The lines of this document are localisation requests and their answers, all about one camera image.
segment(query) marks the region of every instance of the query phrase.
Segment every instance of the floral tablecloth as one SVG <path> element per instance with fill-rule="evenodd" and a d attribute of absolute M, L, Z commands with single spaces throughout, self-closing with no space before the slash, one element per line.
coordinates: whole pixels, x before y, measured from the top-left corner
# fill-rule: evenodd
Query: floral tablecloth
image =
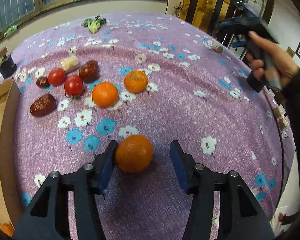
<path fill-rule="evenodd" d="M 22 95 L 15 122 L 14 163 L 18 189 L 25 205 L 53 170 L 78 170 L 102 153 L 109 140 L 119 143 L 142 134 L 154 147 L 150 166 L 140 174 L 115 168 L 105 196 L 96 196 L 106 239 L 181 239 L 192 196 L 179 187 L 169 155 L 178 140 L 183 150 L 213 171 L 236 170 L 271 217 L 282 183 L 282 136 L 286 170 L 294 143 L 290 128 L 278 132 L 272 108 L 277 104 L 263 89 L 246 83 L 250 70 L 228 50 L 211 49 L 213 39 L 175 17 L 145 13 L 101 15 L 107 24 L 96 34 L 65 23 L 26 39 L 12 57 L 13 75 Z M 63 85 L 40 89 L 35 81 L 69 55 L 80 65 L 97 60 L 101 77 L 87 84 L 81 100 L 65 97 Z M 145 92 L 130 94 L 124 76 L 141 69 L 149 79 Z M 119 101 L 100 109 L 91 90 L 109 81 Z M 29 108 L 46 93 L 58 109 L 35 118 Z M 72 238 L 77 239 L 73 194 L 69 194 Z M 218 198 L 211 237 L 217 236 Z"/>

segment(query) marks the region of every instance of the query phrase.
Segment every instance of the cardboard box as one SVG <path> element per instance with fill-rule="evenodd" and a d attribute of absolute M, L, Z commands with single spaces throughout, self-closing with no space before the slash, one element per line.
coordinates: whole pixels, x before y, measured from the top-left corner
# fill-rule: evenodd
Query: cardboard box
<path fill-rule="evenodd" d="M 0 227 L 16 227 L 23 213 L 13 164 L 13 131 L 20 91 L 13 79 L 0 85 Z"/>

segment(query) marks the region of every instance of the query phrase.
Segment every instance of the orange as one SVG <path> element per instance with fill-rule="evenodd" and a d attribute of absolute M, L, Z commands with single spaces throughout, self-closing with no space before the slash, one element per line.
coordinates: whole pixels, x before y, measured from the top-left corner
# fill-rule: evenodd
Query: orange
<path fill-rule="evenodd" d="M 147 75 L 138 70 L 130 71 L 124 78 L 124 85 L 130 93 L 140 93 L 148 85 Z"/>
<path fill-rule="evenodd" d="M 12 237 L 14 229 L 10 224 L 2 224 L 1 231 L 4 232 L 6 235 Z"/>
<path fill-rule="evenodd" d="M 106 108 L 113 106 L 118 101 L 118 89 L 110 82 L 102 82 L 96 85 L 92 90 L 93 102 L 101 107 Z"/>
<path fill-rule="evenodd" d="M 125 138 L 115 152 L 115 163 L 125 172 L 143 171 L 152 160 L 153 148 L 147 137 L 135 134 Z"/>

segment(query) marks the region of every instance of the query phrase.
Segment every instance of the metal screw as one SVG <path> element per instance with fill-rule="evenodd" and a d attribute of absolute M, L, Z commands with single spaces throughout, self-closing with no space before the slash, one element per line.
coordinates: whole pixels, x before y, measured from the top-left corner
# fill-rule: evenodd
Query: metal screw
<path fill-rule="evenodd" d="M 59 175 L 58 171 L 53 171 L 50 173 L 50 177 L 52 177 L 52 178 L 58 177 L 58 175 Z"/>
<path fill-rule="evenodd" d="M 83 167 L 86 171 L 89 171 L 89 170 L 92 170 L 93 169 L 93 165 L 91 163 L 88 163 L 86 164 L 84 167 Z"/>
<path fill-rule="evenodd" d="M 202 171 L 204 166 L 201 164 L 201 163 L 197 163 L 195 166 L 195 169 L 198 170 L 198 171 Z"/>
<path fill-rule="evenodd" d="M 236 171 L 230 171 L 230 175 L 231 175 L 232 177 L 238 177 L 239 173 L 236 172 Z"/>

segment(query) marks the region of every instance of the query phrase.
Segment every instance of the cherry tomato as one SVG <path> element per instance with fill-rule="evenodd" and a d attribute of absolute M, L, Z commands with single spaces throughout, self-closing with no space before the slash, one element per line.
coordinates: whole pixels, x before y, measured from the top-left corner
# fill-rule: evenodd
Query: cherry tomato
<path fill-rule="evenodd" d="M 65 92 L 68 96 L 79 97 L 84 91 L 81 77 L 72 75 L 65 81 Z"/>
<path fill-rule="evenodd" d="M 66 80 L 66 73 L 65 71 L 60 68 L 54 68 L 50 71 L 48 76 L 48 82 L 52 86 L 60 86 Z"/>

